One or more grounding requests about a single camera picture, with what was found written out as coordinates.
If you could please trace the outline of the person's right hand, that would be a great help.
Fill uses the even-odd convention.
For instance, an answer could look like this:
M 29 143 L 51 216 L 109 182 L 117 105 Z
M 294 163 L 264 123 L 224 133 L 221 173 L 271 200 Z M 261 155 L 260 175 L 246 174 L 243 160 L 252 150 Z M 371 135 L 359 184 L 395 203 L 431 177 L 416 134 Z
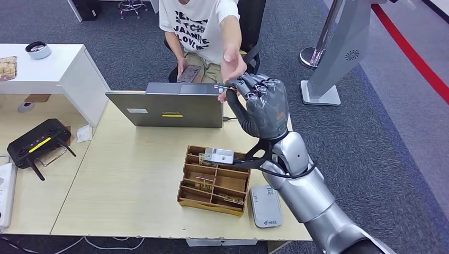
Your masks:
M 178 58 L 177 59 L 177 78 L 179 79 L 184 69 L 188 66 L 188 61 L 186 58 Z

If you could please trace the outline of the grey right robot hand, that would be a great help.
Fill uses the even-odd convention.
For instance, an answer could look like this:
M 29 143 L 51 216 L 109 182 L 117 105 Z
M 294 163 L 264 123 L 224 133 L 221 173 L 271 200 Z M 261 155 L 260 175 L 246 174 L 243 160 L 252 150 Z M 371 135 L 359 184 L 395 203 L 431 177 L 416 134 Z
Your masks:
M 244 73 L 225 87 L 228 105 L 247 134 L 276 139 L 287 132 L 289 106 L 282 81 L 264 74 Z

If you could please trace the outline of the person's left hand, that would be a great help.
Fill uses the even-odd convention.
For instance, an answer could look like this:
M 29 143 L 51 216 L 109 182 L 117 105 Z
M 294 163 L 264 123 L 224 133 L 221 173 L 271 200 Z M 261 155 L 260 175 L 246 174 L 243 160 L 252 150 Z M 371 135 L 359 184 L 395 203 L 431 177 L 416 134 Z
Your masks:
M 222 83 L 225 85 L 231 80 L 237 79 L 247 70 L 240 50 L 234 46 L 225 47 L 221 62 Z

